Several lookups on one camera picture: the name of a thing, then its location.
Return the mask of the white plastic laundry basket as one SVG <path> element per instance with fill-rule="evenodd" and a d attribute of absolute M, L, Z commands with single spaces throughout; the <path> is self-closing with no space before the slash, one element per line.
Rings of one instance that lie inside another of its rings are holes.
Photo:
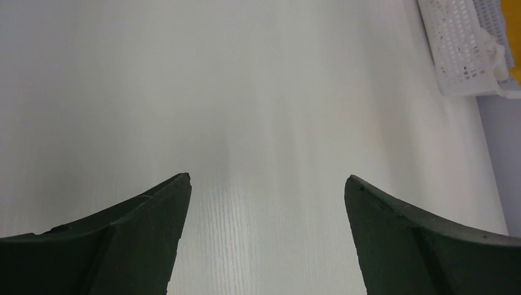
<path fill-rule="evenodd" d="M 480 29 L 505 47 L 509 70 L 514 62 L 505 32 L 500 1 L 419 1 L 421 17 L 445 96 L 499 95 L 520 98 L 520 84 L 510 75 L 497 81 Z"/>

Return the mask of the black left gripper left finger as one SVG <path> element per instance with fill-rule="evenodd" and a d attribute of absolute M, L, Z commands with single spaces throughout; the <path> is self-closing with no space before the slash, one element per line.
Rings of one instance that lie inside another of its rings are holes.
<path fill-rule="evenodd" d="M 190 203 L 188 173 L 42 234 L 1 239 L 2 294 L 166 294 Z"/>

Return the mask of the orange t shirt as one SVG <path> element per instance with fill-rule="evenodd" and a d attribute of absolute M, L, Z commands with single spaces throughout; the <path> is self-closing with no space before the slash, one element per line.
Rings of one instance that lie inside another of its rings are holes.
<path fill-rule="evenodd" d="M 510 75 L 520 84 L 520 0 L 502 0 L 500 8 L 505 20 L 505 32 L 514 67 Z"/>

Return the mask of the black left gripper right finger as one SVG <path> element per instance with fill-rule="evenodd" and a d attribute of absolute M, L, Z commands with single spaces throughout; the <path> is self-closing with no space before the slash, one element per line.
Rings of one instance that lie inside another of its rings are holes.
<path fill-rule="evenodd" d="M 468 227 L 352 175 L 345 206 L 368 294 L 519 294 L 520 239 Z"/>

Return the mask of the white crumpled t shirt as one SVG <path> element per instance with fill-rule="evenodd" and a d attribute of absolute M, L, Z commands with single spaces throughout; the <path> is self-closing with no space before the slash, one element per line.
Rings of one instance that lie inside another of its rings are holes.
<path fill-rule="evenodd" d="M 509 68 L 505 58 L 505 47 L 497 42 L 496 37 L 485 29 L 480 29 L 485 44 L 485 51 L 492 66 L 492 72 L 497 81 L 509 79 Z"/>

